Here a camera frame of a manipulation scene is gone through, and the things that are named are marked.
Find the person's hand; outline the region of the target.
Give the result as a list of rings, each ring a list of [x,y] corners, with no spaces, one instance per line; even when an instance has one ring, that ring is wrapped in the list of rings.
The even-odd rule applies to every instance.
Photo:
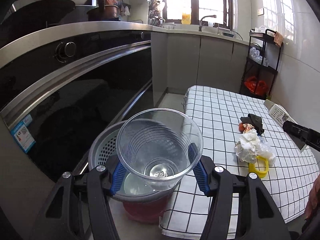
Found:
[[[319,203],[319,188],[320,188],[320,182],[319,177],[314,181],[313,187],[310,190],[309,193],[309,200],[305,208],[305,218],[309,219],[313,213],[313,211],[316,209],[318,203]]]

